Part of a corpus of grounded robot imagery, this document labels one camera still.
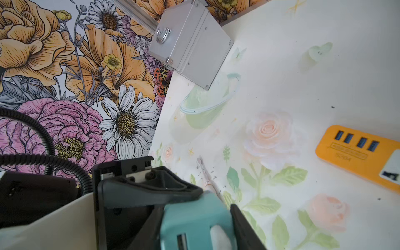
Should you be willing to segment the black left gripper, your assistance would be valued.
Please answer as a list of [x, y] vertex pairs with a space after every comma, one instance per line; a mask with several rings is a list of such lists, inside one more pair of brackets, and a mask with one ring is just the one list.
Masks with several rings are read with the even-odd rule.
[[156, 205], [191, 202], [203, 190], [152, 156], [111, 161], [93, 170], [96, 239], [99, 250], [126, 250]]

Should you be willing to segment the teal USB charger adapter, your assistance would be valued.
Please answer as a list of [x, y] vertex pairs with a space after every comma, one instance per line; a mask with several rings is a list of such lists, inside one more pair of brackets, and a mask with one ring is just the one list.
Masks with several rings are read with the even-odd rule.
[[233, 218], [212, 192], [198, 200], [168, 204], [160, 227], [162, 250], [236, 250]]

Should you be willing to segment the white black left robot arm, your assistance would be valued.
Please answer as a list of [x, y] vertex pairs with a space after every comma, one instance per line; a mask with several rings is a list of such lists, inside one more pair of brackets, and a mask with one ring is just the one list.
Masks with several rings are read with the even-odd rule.
[[152, 167], [152, 160], [147, 156], [105, 162], [86, 174], [58, 156], [2, 155], [2, 166], [44, 165], [68, 171], [73, 178], [6, 172], [1, 181], [1, 227], [30, 224], [93, 194], [100, 250], [158, 250], [164, 207], [197, 200], [203, 190], [164, 166]]

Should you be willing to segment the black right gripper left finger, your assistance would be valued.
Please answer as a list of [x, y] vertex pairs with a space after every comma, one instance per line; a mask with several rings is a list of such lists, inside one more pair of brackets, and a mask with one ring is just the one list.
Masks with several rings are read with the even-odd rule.
[[164, 205], [156, 205], [148, 219], [128, 245], [127, 250], [160, 250], [160, 228], [164, 216]]

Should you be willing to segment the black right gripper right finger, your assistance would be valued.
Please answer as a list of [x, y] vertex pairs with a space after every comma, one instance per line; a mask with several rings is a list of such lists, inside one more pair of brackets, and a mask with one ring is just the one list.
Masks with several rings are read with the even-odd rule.
[[267, 250], [237, 205], [231, 205], [230, 214], [238, 250]]

